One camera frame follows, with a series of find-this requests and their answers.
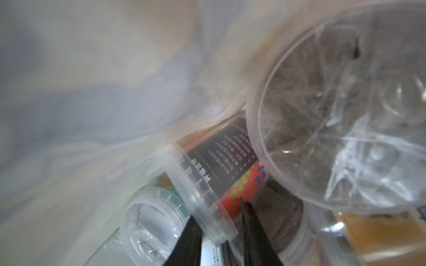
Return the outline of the purple label seed jar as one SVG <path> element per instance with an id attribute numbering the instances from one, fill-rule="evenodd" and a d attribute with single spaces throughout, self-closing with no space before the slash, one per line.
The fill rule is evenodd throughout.
<path id="1" fill-rule="evenodd" d="M 125 208 L 120 236 L 136 266 L 162 266 L 173 251 L 190 212 L 173 187 L 144 187 Z"/>

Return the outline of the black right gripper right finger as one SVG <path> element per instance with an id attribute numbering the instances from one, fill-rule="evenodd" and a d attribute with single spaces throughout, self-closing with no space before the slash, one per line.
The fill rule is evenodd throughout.
<path id="1" fill-rule="evenodd" d="M 240 198 L 244 229 L 245 266 L 283 266 L 274 251 L 253 205 Z"/>

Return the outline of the white canvas tote bag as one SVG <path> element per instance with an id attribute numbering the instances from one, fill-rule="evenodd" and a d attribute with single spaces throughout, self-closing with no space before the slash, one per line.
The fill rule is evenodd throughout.
<path id="1" fill-rule="evenodd" d="M 1 264 L 82 266 L 244 111 L 310 1 L 2 1 Z"/>

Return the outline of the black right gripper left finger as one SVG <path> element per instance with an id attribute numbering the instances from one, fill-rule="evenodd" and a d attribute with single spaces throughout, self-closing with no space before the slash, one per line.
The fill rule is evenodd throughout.
<path id="1" fill-rule="evenodd" d="M 200 266 L 203 231 L 191 216 L 163 266 Z"/>

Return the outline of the orange label seed jar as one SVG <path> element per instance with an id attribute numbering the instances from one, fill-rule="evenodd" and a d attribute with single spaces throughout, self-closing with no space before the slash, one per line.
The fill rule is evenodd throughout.
<path id="1" fill-rule="evenodd" d="M 315 234 L 333 266 L 423 266 L 426 208 L 395 215 L 332 212 L 307 203 Z"/>

